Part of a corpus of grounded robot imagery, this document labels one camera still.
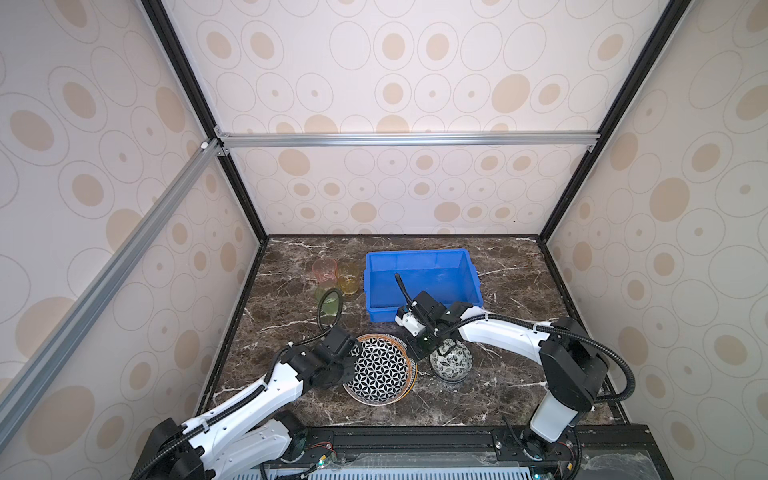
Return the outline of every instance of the dark marble surface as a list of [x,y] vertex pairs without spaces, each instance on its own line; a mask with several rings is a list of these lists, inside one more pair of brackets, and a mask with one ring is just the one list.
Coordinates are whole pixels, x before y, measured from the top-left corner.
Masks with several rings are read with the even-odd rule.
[[[318,257],[351,261],[365,269],[366,254],[384,250],[466,248],[480,276],[485,308],[530,320],[565,315],[565,307],[536,243],[508,237],[313,237],[273,238],[240,320],[209,408],[225,401],[266,371],[289,340],[316,335],[316,287],[312,263]],[[402,335],[396,323],[371,323],[362,285],[345,297],[342,321],[351,333]],[[372,407],[352,399],[342,386],[312,390],[289,404],[307,425],[500,425],[501,415],[523,425],[544,397],[544,373],[525,357],[478,343],[469,377],[450,386],[419,362],[413,390],[401,401]],[[584,424],[612,423],[602,404]]]

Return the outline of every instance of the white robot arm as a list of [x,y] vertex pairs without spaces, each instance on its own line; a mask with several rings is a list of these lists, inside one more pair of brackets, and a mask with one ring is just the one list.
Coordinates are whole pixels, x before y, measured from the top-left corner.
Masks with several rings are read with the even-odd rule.
[[[454,302],[446,308],[427,292],[412,300],[400,276],[395,277],[406,298],[406,305],[396,314],[396,322],[409,332],[409,355],[416,359],[428,356],[437,376],[444,368],[454,374],[446,379],[452,381],[452,362],[460,366],[472,364],[463,342],[497,346],[542,366],[547,393],[519,438],[532,458],[542,458],[562,432],[590,412],[595,403],[622,401],[634,391],[634,376],[627,363],[616,352],[591,339],[573,319],[531,323],[465,302]],[[470,360],[456,360],[462,350]],[[627,387],[615,396],[598,395],[608,370],[606,357],[614,360],[627,377]]]
[[[523,355],[542,366],[548,391],[529,426],[515,434],[533,459],[543,458],[562,432],[596,402],[623,400],[634,391],[634,377],[626,363],[590,339],[573,319],[529,323],[469,303],[455,302],[446,308],[427,292],[411,300],[397,278],[406,306],[398,310],[396,322],[408,331],[404,337],[414,359],[428,356],[433,366],[435,361],[451,362],[455,349],[446,345],[478,342]],[[310,340],[315,339],[321,341],[312,349],[304,346],[309,340],[283,349],[264,377],[224,404],[181,426],[167,419],[155,427],[131,480],[231,478],[262,462],[298,458],[306,428],[290,413],[281,412],[260,428],[251,429],[311,388],[353,379],[356,358],[351,352],[359,344],[355,338],[334,324],[322,338]],[[598,397],[607,372],[602,354],[617,361],[627,375],[627,388],[618,396]]]

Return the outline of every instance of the black and white patterned bowl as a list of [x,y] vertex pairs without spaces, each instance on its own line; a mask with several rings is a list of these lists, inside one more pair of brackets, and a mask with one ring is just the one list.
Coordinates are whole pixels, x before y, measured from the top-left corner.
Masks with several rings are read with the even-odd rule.
[[347,393],[371,406],[388,405],[405,397],[416,381],[416,362],[408,358],[406,344],[383,333],[357,339],[362,352],[355,364],[355,379],[344,384]]

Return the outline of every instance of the blue storage box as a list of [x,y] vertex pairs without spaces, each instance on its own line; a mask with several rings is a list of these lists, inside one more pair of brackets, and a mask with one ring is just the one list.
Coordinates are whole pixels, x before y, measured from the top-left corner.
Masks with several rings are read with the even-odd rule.
[[455,301],[483,306],[478,271],[465,248],[371,252],[363,277],[371,322],[394,322],[397,309],[406,304],[395,273],[411,298],[426,291],[445,306]]

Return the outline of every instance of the wall panel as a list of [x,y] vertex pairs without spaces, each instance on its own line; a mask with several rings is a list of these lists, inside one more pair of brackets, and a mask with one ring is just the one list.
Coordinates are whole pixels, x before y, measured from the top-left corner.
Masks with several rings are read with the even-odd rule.
[[0,5],[0,392],[201,138],[130,0]]
[[589,130],[665,0],[165,2],[223,131]]
[[701,2],[549,243],[678,479],[768,468],[766,40],[765,0]]
[[194,415],[257,240],[216,160],[0,455],[0,478],[127,478]]
[[537,234],[584,145],[236,148],[267,233]]

